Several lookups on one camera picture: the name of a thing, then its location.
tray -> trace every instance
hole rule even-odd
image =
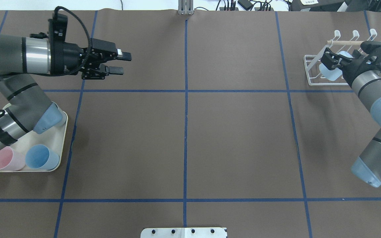
[[[31,131],[25,134],[23,137],[18,139],[18,141],[12,144],[10,147],[16,151],[26,155],[27,151],[34,145],[43,144],[50,148],[52,151],[56,152],[60,156],[60,161],[54,169],[43,170],[43,169],[31,169],[27,165],[23,169],[17,171],[4,171],[0,170],[0,173],[12,173],[12,172],[51,172],[56,170],[61,164],[65,132],[67,131],[68,115],[65,113],[65,123],[61,126],[52,127],[42,134],[37,134]]]

grid line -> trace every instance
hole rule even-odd
[[[92,28],[91,37],[93,37],[95,24],[97,20],[97,12],[95,11],[94,16],[94,23]],[[5,12],[3,21],[0,25],[0,32],[3,28],[4,22],[6,20],[6,16],[8,14],[8,11]],[[366,20],[367,28],[370,30],[370,25],[368,21],[368,16],[366,11],[364,11],[364,16]],[[57,223],[56,223],[56,230],[54,233],[54,237],[57,237],[58,235],[58,229],[59,229],[59,223],[61,219],[62,214],[62,207],[63,203],[65,202],[89,202],[89,203],[142,203],[142,202],[182,202],[183,203],[183,225],[184,227],[187,226],[187,218],[186,218],[186,206],[187,202],[304,202],[305,210],[306,210],[306,216],[307,216],[307,225],[309,230],[310,238],[313,237],[312,231],[311,231],[311,223],[310,223],[310,216],[309,216],[309,210],[308,210],[308,202],[345,202],[345,201],[381,201],[381,197],[337,197],[337,198],[307,198],[306,191],[305,191],[305,185],[304,185],[304,177],[303,177],[303,171],[302,171],[302,164],[301,164],[301,156],[299,152],[299,146],[298,146],[298,138],[296,134],[296,128],[295,128],[295,119],[293,115],[293,109],[291,104],[291,93],[352,93],[352,90],[291,90],[289,88],[289,82],[287,78],[287,71],[286,71],[286,65],[284,60],[284,53],[283,53],[283,45],[281,41],[281,34],[280,34],[280,26],[279,26],[279,19],[278,14],[275,12],[275,18],[277,23],[277,30],[278,30],[278,39],[279,39],[279,45],[281,50],[281,57],[282,57],[282,63],[283,63],[283,70],[284,70],[284,78],[286,82],[286,90],[189,90],[188,89],[188,59],[187,59],[187,38],[188,38],[188,20],[185,20],[185,90],[134,90],[134,89],[84,89],[85,87],[85,81],[82,82],[81,89],[45,89],[45,92],[80,92],[79,96],[79,102],[77,105],[77,112],[76,112],[76,118],[74,121],[74,128],[73,128],[73,135],[71,139],[70,144],[70,150],[68,155],[68,161],[67,161],[67,167],[63,182],[63,188],[62,188],[62,196],[61,199],[0,199],[0,202],[59,202],[59,213],[57,216]],[[76,126],[77,126],[77,119],[80,112],[82,97],[84,92],[160,92],[160,93],[169,93],[169,92],[176,92],[176,93],[185,93],[185,128],[184,128],[184,177],[183,177],[183,199],[65,199],[65,188],[66,183],[68,179],[68,171],[70,168],[70,162],[71,162],[71,156],[72,156],[72,145],[73,141],[75,139],[76,134]],[[293,127],[293,133],[295,138],[295,143],[297,147],[297,155],[298,155],[298,163],[299,163],[299,171],[300,171],[300,177],[301,177],[301,186],[303,190],[303,197],[302,198],[236,198],[236,199],[221,199],[221,198],[215,198],[215,199],[188,199],[187,198],[187,125],[188,125],[188,95],[189,93],[216,93],[216,92],[222,92],[222,93],[229,93],[229,92],[235,92],[235,93],[287,93],[289,107],[290,107],[290,116],[292,121],[292,127]]]
[[[183,202],[182,198],[148,198],[148,199],[64,199],[66,202],[81,203],[144,203],[144,202]],[[304,202],[301,198],[187,198],[186,202]],[[375,201],[381,202],[381,197],[308,197],[308,202],[353,202],[353,201]],[[1,198],[0,202],[61,202],[61,199],[18,199]]]
[[[97,21],[97,16],[98,16],[98,11],[95,11],[94,24],[92,25],[91,38],[93,38],[93,36],[94,36],[95,24],[96,24],[96,21]],[[70,151],[69,151],[69,154],[68,154],[67,166],[65,168],[64,182],[63,182],[62,194],[61,194],[61,199],[60,199],[59,212],[58,212],[58,215],[57,215],[56,227],[55,227],[55,231],[54,231],[54,238],[56,238],[58,236],[58,230],[59,230],[59,226],[60,226],[61,214],[62,214],[62,211],[63,211],[65,188],[67,187],[68,172],[70,170],[71,156],[73,154],[73,142],[74,142],[74,139],[76,137],[77,119],[79,118],[79,114],[80,114],[80,107],[82,105],[83,90],[85,89],[85,83],[86,83],[86,81],[83,80],[82,81],[82,86],[80,88],[79,102],[77,103],[76,118],[74,119],[73,134],[71,136]]]
[[[187,222],[188,199],[188,19],[185,20],[185,136],[183,153],[183,227]]]
[[[80,89],[43,89],[44,92],[81,92]],[[83,92],[111,93],[186,93],[183,89],[84,89]],[[352,90],[281,90],[281,89],[189,89],[188,93],[353,93]]]
[[[367,29],[368,29],[368,34],[370,35],[370,23],[368,22],[368,16],[367,16],[367,11],[364,10],[364,18],[365,18],[365,22],[367,24]]]
[[[3,26],[4,26],[5,20],[7,18],[7,15],[8,15],[8,10],[5,12],[3,20],[1,22],[1,25],[0,25],[0,34],[1,34],[1,31],[3,30]]]
[[[300,178],[301,178],[302,195],[304,196],[304,206],[305,206],[305,215],[307,217],[308,235],[309,235],[310,238],[313,238],[313,232],[311,230],[310,212],[308,210],[307,193],[305,191],[304,173],[302,171],[301,154],[299,152],[298,135],[296,134],[295,118],[293,116],[292,99],[290,97],[289,81],[287,79],[286,62],[284,60],[283,44],[282,44],[282,41],[281,41],[280,24],[279,24],[277,12],[275,12],[275,21],[276,21],[276,24],[277,24],[278,43],[280,45],[281,61],[282,61],[282,64],[283,64],[284,81],[286,83],[287,100],[289,102],[290,119],[292,121],[293,136],[294,136],[294,139],[295,139],[296,153],[297,153],[297,156],[298,156],[299,175],[300,175]]]

plastic cup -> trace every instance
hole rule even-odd
[[[56,103],[54,103],[54,104],[57,106],[57,108],[59,109],[59,112],[63,116],[62,120],[55,125],[56,127],[60,127],[60,126],[64,125],[65,121],[67,120],[67,116],[65,115],[64,111],[58,106],[58,104],[56,104]]]
[[[42,144],[33,146],[26,153],[26,165],[31,169],[51,170],[59,161],[59,155]]]
[[[337,54],[352,58],[351,54],[346,51],[340,51]],[[322,75],[330,81],[336,81],[342,75],[342,71],[340,69],[336,68],[329,70],[323,63],[319,65],[319,69]]]
[[[6,146],[0,150],[0,170],[16,171],[25,166],[24,155]]]

black device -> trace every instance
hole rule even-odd
[[[294,12],[336,12],[342,6],[344,0],[318,0],[318,3],[304,5],[300,0],[293,0],[290,4],[290,10]]]
[[[254,6],[249,0],[239,0],[237,3],[245,10],[249,10]]]
[[[372,11],[381,12],[381,0],[345,0],[345,12]]]
[[[65,42],[67,33],[67,16],[54,13],[52,19],[48,19],[49,31],[45,33],[30,34],[31,38],[49,39],[51,51],[50,74],[68,74],[76,69],[85,59],[86,48],[80,48],[73,43]],[[103,63],[110,60],[131,61],[132,56],[128,52],[122,52],[115,47],[115,43],[99,39],[91,40],[91,50],[85,65],[78,71],[82,72],[82,79],[104,79],[109,74],[123,75],[122,67],[106,66]]]

silver robot arm segment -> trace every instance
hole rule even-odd
[[[87,47],[65,42],[67,16],[59,14],[60,9],[80,22],[88,38]],[[91,39],[83,22],[64,7],[58,6],[48,21],[48,35],[0,35],[0,92],[11,104],[0,110],[0,150],[30,131],[45,132],[63,118],[30,74],[64,76],[80,71],[82,79],[103,80],[110,74],[123,75],[123,68],[103,63],[132,60],[131,54],[117,49],[115,43]]]
[[[363,42],[353,58],[337,55],[326,48],[322,63],[329,69],[340,68],[345,81],[381,126],[381,42]],[[351,167],[352,173],[373,187],[381,186],[381,128]]]

